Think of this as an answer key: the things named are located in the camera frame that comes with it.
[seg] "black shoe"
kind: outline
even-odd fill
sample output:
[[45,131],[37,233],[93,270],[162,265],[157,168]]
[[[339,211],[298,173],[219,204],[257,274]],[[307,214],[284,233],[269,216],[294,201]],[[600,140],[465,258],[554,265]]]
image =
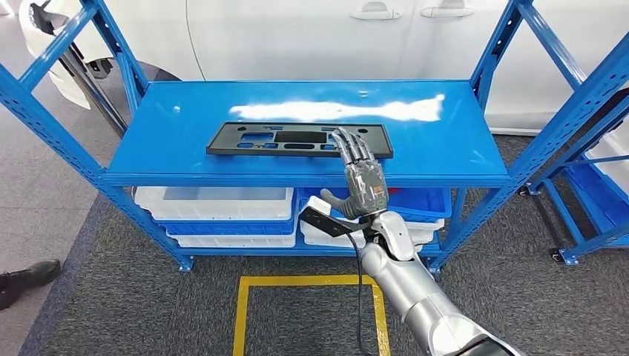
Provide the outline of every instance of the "black shoe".
[[52,282],[60,272],[59,260],[49,260],[22,271],[0,274],[0,310],[12,306],[26,291]]

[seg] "yellow square marking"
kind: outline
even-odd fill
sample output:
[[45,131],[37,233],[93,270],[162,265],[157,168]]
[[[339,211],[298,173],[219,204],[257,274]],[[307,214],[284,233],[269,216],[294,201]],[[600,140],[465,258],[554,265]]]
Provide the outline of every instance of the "yellow square marking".
[[[234,326],[234,351],[233,356],[245,354],[245,330],[247,324],[247,302],[249,299],[249,287],[272,286],[353,286],[358,284],[356,274],[332,275],[332,276],[241,276],[238,286],[238,300],[236,306],[236,323]],[[386,316],[384,314],[384,297],[380,287],[368,276],[363,277],[363,284],[372,287],[375,328],[378,336],[378,353],[380,356],[390,356],[389,333],[386,330]]]

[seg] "white car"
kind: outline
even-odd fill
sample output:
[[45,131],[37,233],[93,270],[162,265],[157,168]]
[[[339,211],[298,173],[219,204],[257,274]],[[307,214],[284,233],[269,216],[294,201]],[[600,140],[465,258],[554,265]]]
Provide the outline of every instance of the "white car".
[[[24,0],[30,53],[52,40]],[[181,80],[468,78],[507,0],[106,0],[135,57]],[[537,0],[536,7],[586,73],[628,30],[627,0]],[[79,0],[50,0],[73,16]],[[103,71],[111,57],[90,23],[75,41]],[[89,107],[60,64],[50,77]],[[495,133],[535,134],[572,93],[522,23],[496,70],[487,106]]]

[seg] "gray carpet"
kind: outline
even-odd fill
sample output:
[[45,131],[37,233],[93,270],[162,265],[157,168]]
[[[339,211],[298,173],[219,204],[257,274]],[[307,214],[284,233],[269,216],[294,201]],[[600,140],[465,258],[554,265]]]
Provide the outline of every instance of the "gray carpet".
[[[528,141],[497,138],[507,161]],[[570,240],[550,202],[513,197],[447,262],[441,284],[464,313],[529,355],[629,355],[629,251],[597,251],[568,267],[547,253],[558,245]],[[69,259],[21,355],[230,355],[240,275],[355,273],[349,258],[206,257],[182,274],[102,197]],[[365,296],[365,344],[377,355]],[[360,355],[355,298],[351,286],[252,287],[246,354]],[[391,355],[417,355],[386,309]]]

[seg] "robotic arm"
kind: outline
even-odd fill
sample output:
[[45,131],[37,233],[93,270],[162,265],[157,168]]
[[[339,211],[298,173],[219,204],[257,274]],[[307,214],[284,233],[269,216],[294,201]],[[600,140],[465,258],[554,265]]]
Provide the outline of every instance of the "robotic arm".
[[321,197],[345,218],[360,218],[360,223],[337,220],[339,225],[331,227],[329,221],[322,222],[312,214],[304,218],[308,214],[302,213],[300,218],[316,227],[325,225],[322,230],[335,237],[363,230],[367,244],[360,252],[360,263],[409,327],[424,355],[523,355],[464,316],[434,281],[415,252],[404,219],[386,209],[389,195],[382,167],[366,143],[343,128],[332,137],[345,165],[349,197],[340,200],[326,189]]

